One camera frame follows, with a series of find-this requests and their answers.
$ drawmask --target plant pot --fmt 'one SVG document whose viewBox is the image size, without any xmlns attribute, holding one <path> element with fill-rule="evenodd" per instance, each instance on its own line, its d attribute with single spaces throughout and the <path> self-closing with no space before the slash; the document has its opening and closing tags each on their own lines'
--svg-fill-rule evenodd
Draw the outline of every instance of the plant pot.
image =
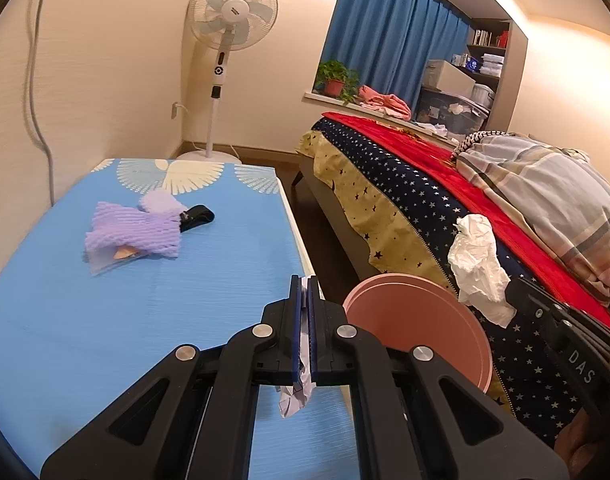
<svg viewBox="0 0 610 480">
<path fill-rule="evenodd" d="M 343 86 L 343 81 L 338 81 L 338 79 L 328 79 L 327 83 L 325 83 L 325 89 L 323 89 L 323 94 L 329 97 L 338 97 L 342 92 Z"/>
</svg>

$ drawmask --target potted plant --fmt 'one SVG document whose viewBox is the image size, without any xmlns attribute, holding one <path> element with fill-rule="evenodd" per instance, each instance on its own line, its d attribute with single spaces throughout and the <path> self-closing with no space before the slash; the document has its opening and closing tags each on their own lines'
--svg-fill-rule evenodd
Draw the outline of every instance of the potted plant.
<svg viewBox="0 0 610 480">
<path fill-rule="evenodd" d="M 350 101 L 358 93 L 358 72 L 348 70 L 338 60 L 331 59 L 318 66 L 316 85 L 324 84 L 323 94 Z"/>
</svg>

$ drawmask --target metal screw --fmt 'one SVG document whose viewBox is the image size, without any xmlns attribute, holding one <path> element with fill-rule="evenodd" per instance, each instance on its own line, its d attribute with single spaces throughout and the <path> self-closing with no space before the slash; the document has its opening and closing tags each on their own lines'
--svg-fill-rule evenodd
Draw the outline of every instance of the metal screw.
<svg viewBox="0 0 610 480">
<path fill-rule="evenodd" d="M 256 325 L 252 329 L 252 334 L 254 334 L 256 337 L 269 337 L 273 332 L 274 329 L 270 325 L 265 325 L 264 323 Z"/>
<path fill-rule="evenodd" d="M 427 346 L 417 346 L 412 355 L 419 361 L 431 361 L 434 358 L 434 351 Z"/>
<path fill-rule="evenodd" d="M 193 346 L 185 345 L 176 349 L 176 359 L 179 361 L 191 361 L 196 357 L 196 349 Z"/>
<path fill-rule="evenodd" d="M 355 326 L 351 325 L 341 325 L 336 329 L 336 333 L 340 337 L 344 337 L 345 339 L 350 339 L 352 337 L 356 337 L 358 331 Z"/>
</svg>

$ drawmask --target curtain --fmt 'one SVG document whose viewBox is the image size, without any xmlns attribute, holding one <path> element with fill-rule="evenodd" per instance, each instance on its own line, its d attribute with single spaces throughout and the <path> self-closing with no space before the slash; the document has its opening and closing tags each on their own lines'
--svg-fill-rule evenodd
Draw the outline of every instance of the curtain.
<svg viewBox="0 0 610 480">
<path fill-rule="evenodd" d="M 463 53 L 468 33 L 466 16 L 445 0 L 338 0 L 321 62 L 341 61 L 413 110 L 427 61 Z"/>
</svg>

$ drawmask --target pink blanket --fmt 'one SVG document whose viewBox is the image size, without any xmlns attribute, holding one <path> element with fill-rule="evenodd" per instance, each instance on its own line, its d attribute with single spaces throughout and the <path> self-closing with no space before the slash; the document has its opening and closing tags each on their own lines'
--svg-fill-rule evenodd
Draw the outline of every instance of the pink blanket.
<svg viewBox="0 0 610 480">
<path fill-rule="evenodd" d="M 379 94 L 373 88 L 363 85 L 358 89 L 358 97 L 364 99 L 360 106 L 369 110 L 376 110 L 404 121 L 408 121 L 412 117 L 407 103 L 393 94 Z"/>
</svg>

